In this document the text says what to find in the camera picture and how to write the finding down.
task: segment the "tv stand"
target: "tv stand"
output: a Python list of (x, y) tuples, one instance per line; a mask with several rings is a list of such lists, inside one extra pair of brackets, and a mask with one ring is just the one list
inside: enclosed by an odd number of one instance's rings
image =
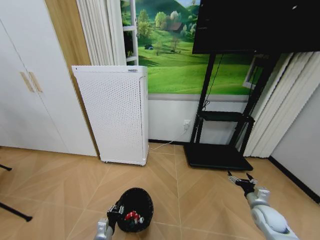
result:
[[(211, 73), (216, 59), (215, 53), (210, 53), (206, 73), (203, 81), (200, 100), (194, 120), (191, 139), (184, 146), (187, 162), (190, 166), (196, 168), (226, 169), (238, 171), (251, 171), (253, 167), (244, 158), (244, 152), (254, 125), (254, 119), (251, 117), (252, 110), (266, 86), (266, 83), (280, 57), (279, 53), (269, 54), (266, 66), (259, 77), (252, 94), (249, 96), (247, 105), (241, 112), (224, 112), (224, 111), (204, 111), (204, 103), (210, 82)], [(200, 143), (201, 132), (204, 121), (236, 122), (232, 138), (227, 145), (221, 144), (204, 144)], [(237, 150), (236, 144), (243, 132), (245, 125), (247, 128), (244, 133), (240, 151)]]

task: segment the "blue sky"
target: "blue sky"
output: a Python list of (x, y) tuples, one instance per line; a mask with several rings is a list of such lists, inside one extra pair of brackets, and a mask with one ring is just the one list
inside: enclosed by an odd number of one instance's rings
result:
[[(176, 1), (184, 7), (188, 7), (192, 5), (192, 0), (176, 0)], [(200, 0), (195, 0), (195, 4), (199, 5)]]

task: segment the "wall outlet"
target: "wall outlet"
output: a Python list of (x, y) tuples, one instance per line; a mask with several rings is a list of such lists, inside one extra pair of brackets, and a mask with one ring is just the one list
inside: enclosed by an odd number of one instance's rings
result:
[(188, 130), (190, 127), (190, 120), (183, 121), (184, 130)]

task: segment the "mesh basket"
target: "mesh basket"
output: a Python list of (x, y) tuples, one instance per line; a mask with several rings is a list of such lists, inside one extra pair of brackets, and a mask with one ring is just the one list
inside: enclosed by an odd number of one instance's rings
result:
[[(124, 206), (123, 214), (117, 221), (118, 226), (122, 231), (137, 233), (146, 229), (150, 225), (154, 214), (154, 205), (150, 195), (144, 189), (139, 187), (128, 189), (124, 194), (122, 194), (116, 204), (118, 206)], [(125, 216), (132, 211), (136, 211), (144, 218), (143, 223), (138, 223), (132, 226), (130, 221), (125, 220)]]

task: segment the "mountain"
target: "mountain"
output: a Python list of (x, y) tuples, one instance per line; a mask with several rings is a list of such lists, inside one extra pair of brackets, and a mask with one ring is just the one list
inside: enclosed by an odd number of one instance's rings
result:
[[(176, 0), (178, 3), (180, 3), (185, 8), (192, 5), (192, 0)], [(199, 5), (200, 0), (195, 0), (195, 4)]]
[(199, 5), (192, 5), (192, 6), (187, 6), (186, 9), (194, 14), (194, 15), (198, 15), (198, 12), (199, 12)]
[(136, 0), (135, 12), (139, 15), (140, 11), (145, 9), (148, 13), (150, 21), (154, 21), (158, 12), (164, 12), (169, 15), (173, 11), (181, 13), (181, 21), (187, 22), (190, 12), (175, 0)]

